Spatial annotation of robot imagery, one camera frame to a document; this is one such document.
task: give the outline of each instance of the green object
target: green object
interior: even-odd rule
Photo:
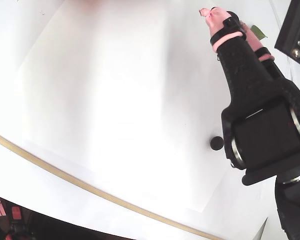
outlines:
[[[267,36],[256,25],[252,25],[250,29],[254,33],[254,35],[256,35],[259,41],[264,38],[267,38]]]

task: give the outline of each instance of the black textured grip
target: black textured grip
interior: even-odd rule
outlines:
[[[228,82],[231,100],[239,101],[262,89],[272,78],[242,37],[223,43],[217,53]]]

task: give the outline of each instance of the pink rubber band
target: pink rubber band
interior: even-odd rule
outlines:
[[[222,38],[220,38],[218,41],[215,42],[215,44],[213,44],[212,49],[213,51],[216,53],[217,49],[226,41],[228,41],[229,39],[233,39],[235,37],[242,37],[243,34],[240,31],[236,31],[234,33],[230,33],[228,35],[223,36]]]

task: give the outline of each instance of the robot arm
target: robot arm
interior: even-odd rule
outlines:
[[[244,185],[277,176],[275,197],[282,228],[300,240],[300,90],[274,57],[232,12],[202,9],[231,103],[221,114],[224,150]]]

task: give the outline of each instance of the black strap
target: black strap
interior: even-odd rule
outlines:
[[[270,55],[271,55],[271,53],[269,52],[268,48],[266,48],[265,46],[259,48],[259,49],[258,49],[257,51],[255,51],[254,53],[255,53],[255,55],[257,56],[257,58],[260,58],[260,57],[262,57],[262,56],[265,55],[265,54],[270,54]]]
[[[210,43],[213,46],[218,40],[223,38],[228,34],[233,34],[235,32],[241,32],[243,34],[243,39],[247,39],[247,35],[243,28],[241,27],[240,23],[236,21],[232,16],[224,20],[223,22],[224,28],[219,30],[216,34],[214,34],[211,39]]]

